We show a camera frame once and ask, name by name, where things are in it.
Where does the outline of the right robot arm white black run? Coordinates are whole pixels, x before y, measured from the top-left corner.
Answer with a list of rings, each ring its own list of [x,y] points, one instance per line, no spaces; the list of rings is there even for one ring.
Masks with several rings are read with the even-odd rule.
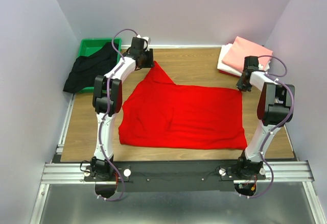
[[[286,76],[287,67],[279,58],[284,67],[284,74],[272,74],[259,69],[258,56],[246,56],[244,67],[237,82],[237,88],[243,92],[250,92],[252,87],[260,90],[256,115],[259,124],[255,134],[241,156],[238,158],[235,173],[240,179],[251,178],[260,173],[263,168],[266,151],[277,132],[293,117],[295,104],[295,86],[285,84],[279,80]]]

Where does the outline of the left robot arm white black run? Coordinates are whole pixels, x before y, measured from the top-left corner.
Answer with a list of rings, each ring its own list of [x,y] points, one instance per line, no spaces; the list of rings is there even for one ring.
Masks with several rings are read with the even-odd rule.
[[[116,170],[113,167],[112,137],[114,121],[122,107],[122,84],[135,70],[154,67],[153,49],[150,38],[137,35],[131,46],[120,54],[115,67],[95,78],[92,105],[97,116],[97,144],[90,161],[91,172],[103,179],[109,179]]]

